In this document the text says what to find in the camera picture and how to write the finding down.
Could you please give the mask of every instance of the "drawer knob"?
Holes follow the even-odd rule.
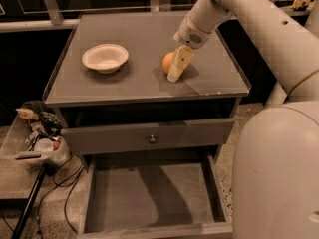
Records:
[[[149,138],[149,143],[154,144],[156,142],[157,142],[157,138],[153,134],[151,134]]]

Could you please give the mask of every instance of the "gray cabinet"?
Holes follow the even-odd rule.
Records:
[[[48,84],[45,103],[89,172],[79,238],[231,235],[214,159],[249,84],[218,33],[167,80],[161,61],[185,13],[83,15]],[[109,75],[81,62],[103,43],[129,51]]]

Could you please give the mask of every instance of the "open drawer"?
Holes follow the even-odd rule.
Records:
[[[231,238],[207,148],[94,155],[88,181],[78,238]]]
[[[62,136],[76,155],[225,144],[234,119],[66,128]]]

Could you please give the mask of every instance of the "white robot body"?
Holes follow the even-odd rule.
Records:
[[[215,10],[216,3],[224,9]],[[299,102],[261,112],[238,140],[233,238],[319,238],[319,39],[268,0],[196,5],[187,16],[192,34],[210,31],[232,12],[290,101]]]
[[[319,238],[319,103],[266,109],[233,164],[234,239]]]

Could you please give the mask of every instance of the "ceramic bowl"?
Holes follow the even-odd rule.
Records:
[[[83,64],[101,74],[115,72],[129,58],[128,51],[116,44],[103,44],[86,51]]]

